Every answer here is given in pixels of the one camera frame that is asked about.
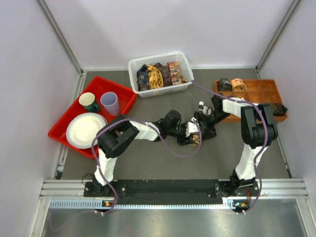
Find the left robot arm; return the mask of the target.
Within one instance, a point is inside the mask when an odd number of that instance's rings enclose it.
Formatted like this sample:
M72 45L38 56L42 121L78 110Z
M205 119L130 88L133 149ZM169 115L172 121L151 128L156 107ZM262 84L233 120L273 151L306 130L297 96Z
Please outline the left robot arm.
M175 110L169 111L165 117L154 122L143 122L119 115L112 122L98 131L92 144L98 147L94 153L97 168L94 173L93 185L102 196L112 190L114 168L117 159L134 140L165 142L168 136L177 139L179 145L201 145L202 130L197 118L181 122L181 115Z

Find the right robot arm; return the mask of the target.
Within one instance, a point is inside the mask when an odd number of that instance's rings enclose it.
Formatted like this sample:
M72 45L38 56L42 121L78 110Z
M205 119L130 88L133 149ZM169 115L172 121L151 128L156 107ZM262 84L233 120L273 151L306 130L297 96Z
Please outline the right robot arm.
M194 114L203 130L203 140L215 137L215 125L229 115L240 118L244 142L241 158L229 182L219 181L215 185L218 195L222 197L240 196L257 187L257 166L265 150L278 136L273 111L269 104L256 104L222 94L214 95L211 101L212 108L199 101L198 111Z

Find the floral patterned tie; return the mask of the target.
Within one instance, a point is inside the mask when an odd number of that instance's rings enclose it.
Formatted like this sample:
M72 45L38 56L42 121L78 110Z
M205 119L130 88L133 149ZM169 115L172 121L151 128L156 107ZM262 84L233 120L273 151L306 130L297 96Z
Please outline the floral patterned tie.
M191 134L190 139L189 139L189 145L199 146L200 145L200 135L199 134Z

